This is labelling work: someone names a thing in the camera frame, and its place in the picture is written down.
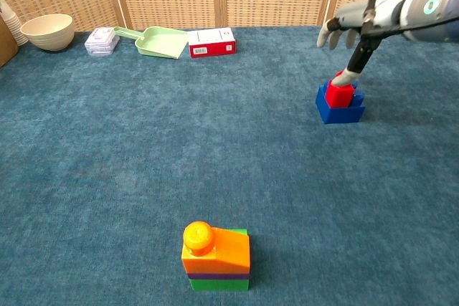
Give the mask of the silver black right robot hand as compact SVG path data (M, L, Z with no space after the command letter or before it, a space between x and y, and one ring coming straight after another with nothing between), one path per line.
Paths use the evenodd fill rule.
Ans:
M329 43L329 49L335 49L340 36L346 32L346 47L351 49L358 35L399 24L403 3L404 0L361 0L345 4L333 18L323 23L316 45L323 47ZM361 37L347 67L332 79L331 84L344 87L356 82L380 42L380 38Z

